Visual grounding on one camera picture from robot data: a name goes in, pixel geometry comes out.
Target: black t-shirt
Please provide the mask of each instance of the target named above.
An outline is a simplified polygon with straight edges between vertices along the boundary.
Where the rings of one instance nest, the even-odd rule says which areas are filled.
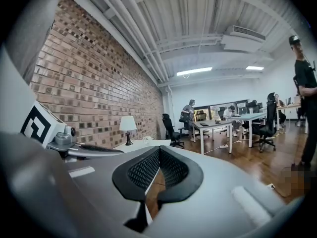
[[[297,83],[299,86],[306,88],[317,87],[317,82],[315,78],[315,73],[309,62],[296,60],[295,62],[295,74],[297,77]],[[317,95],[305,97],[309,103],[314,104],[317,108]]]

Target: fluorescent ceiling light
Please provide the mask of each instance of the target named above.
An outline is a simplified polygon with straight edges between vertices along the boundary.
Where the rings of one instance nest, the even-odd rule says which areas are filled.
[[[264,67],[248,66],[246,69],[263,70]]]
[[[201,68],[201,69],[192,69],[192,70],[187,70],[187,71],[181,71],[181,72],[178,72],[178,73],[177,73],[177,76],[187,75],[187,74],[196,73],[196,72],[210,71],[211,69],[212,69],[212,67],[209,67],[209,68]]]

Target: power strip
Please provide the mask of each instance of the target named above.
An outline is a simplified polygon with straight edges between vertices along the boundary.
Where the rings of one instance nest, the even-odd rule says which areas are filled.
[[[275,189],[275,186],[271,183],[271,184],[269,184],[269,185],[267,185],[267,187],[268,188],[270,188],[270,189],[272,189],[272,190],[274,190]]]

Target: lamp shade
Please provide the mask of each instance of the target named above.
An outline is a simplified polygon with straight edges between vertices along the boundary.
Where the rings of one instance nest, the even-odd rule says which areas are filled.
[[[135,126],[133,116],[121,117],[120,130],[129,131],[135,129],[137,129],[137,127]]]

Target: desk leg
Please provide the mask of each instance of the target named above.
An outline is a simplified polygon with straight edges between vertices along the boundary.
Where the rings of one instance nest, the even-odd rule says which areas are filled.
[[[196,134],[195,134],[195,127],[193,125],[193,137],[194,137],[194,143],[196,143]]]
[[[252,147],[252,121],[249,121],[249,147]]]
[[[232,153],[232,124],[230,124],[229,129],[230,129],[229,153]]]
[[[203,130],[200,129],[200,152],[201,154],[204,154],[204,134],[203,134]]]
[[[279,115],[278,115],[278,110],[276,110],[276,117],[277,117],[277,130],[279,130]]]
[[[307,121],[307,118],[305,120],[305,134],[308,133],[308,121]]]

